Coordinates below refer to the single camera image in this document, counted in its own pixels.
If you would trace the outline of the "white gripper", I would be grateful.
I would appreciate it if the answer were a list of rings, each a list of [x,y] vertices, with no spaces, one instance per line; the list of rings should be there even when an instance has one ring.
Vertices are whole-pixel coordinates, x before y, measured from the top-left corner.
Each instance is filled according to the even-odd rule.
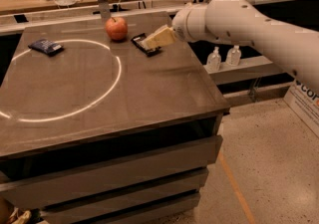
[[[207,38],[205,12],[206,4],[188,3],[178,11],[173,20],[172,27],[161,26],[145,38],[145,47],[155,49],[175,42],[175,35],[186,42],[196,42]]]

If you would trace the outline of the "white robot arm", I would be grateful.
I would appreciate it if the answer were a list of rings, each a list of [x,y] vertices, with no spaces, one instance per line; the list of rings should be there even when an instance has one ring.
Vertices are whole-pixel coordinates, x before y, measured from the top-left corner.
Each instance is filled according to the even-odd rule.
[[[148,35],[143,45],[153,49],[175,40],[249,46],[313,92],[319,92],[319,32],[271,19],[246,0],[187,4],[170,26]]]

